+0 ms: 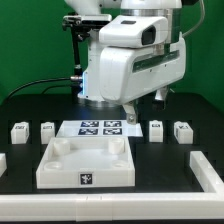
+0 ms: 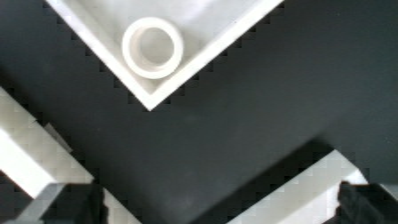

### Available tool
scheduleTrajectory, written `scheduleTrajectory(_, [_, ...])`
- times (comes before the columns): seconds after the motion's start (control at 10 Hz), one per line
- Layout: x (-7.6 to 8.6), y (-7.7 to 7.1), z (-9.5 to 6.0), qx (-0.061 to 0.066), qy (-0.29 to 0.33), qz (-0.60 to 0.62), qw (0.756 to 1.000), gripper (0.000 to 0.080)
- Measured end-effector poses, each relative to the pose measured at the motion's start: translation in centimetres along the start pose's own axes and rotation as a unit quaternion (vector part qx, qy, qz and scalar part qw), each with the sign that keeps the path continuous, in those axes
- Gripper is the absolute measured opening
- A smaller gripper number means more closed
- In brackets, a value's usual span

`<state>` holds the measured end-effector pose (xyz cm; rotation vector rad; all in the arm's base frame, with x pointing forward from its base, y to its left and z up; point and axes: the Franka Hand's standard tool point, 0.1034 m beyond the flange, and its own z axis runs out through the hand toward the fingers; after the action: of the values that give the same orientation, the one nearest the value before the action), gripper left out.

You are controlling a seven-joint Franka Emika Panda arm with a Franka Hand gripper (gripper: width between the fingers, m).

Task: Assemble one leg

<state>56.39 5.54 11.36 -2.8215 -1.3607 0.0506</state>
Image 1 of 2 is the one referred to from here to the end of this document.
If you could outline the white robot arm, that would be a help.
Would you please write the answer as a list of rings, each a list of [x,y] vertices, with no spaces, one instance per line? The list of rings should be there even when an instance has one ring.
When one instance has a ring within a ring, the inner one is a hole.
[[[75,10],[63,18],[76,42],[88,41],[88,67],[78,98],[95,106],[121,105],[137,122],[135,101],[154,92],[166,99],[168,86],[186,67],[180,31],[183,0],[64,0]]]

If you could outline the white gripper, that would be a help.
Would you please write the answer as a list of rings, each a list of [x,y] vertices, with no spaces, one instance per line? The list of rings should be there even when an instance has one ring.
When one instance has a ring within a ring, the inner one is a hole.
[[[168,53],[157,56],[152,47],[105,47],[100,56],[100,94],[108,102],[124,104],[126,121],[135,124],[135,104],[130,101],[158,89],[153,107],[155,110],[164,110],[169,92],[167,85],[180,80],[185,67],[186,45],[182,36],[179,36],[177,43],[170,45]]]

